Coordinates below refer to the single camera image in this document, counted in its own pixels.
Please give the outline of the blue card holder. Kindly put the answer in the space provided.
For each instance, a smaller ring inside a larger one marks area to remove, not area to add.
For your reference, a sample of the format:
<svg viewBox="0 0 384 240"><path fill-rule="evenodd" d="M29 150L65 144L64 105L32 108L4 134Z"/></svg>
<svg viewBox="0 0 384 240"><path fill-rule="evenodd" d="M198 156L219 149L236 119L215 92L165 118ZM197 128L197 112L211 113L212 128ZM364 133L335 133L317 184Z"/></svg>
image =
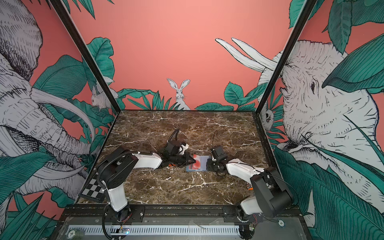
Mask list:
<svg viewBox="0 0 384 240"><path fill-rule="evenodd" d="M208 171L207 162L208 162L208 159L211 159L210 156L193 155L193 158L196 162L186 167L187 172L207 172Z"/></svg>

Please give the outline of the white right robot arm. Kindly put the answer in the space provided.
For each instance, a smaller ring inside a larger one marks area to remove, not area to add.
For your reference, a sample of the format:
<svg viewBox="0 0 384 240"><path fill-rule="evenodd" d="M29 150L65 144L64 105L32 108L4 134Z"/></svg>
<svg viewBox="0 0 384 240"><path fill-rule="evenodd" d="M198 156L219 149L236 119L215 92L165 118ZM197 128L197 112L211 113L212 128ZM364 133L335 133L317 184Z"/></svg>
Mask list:
<svg viewBox="0 0 384 240"><path fill-rule="evenodd" d="M228 173L252 186L254 195L240 202L240 215L260 214L274 218L294 203L294 196L279 172L273 168L256 168L239 159L218 161L208 158L209 172Z"/></svg>

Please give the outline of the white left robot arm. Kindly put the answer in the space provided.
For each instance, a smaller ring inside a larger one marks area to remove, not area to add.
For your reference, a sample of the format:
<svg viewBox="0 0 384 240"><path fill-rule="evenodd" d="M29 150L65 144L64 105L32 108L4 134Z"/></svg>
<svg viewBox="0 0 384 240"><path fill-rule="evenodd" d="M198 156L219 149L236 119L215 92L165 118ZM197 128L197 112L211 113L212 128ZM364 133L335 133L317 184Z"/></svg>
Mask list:
<svg viewBox="0 0 384 240"><path fill-rule="evenodd" d="M107 202L116 212L129 208L124 182L134 169L161 169L169 165L179 168L193 165L196 160L183 151L177 154L142 153L118 147L97 168L97 182L107 197Z"/></svg>

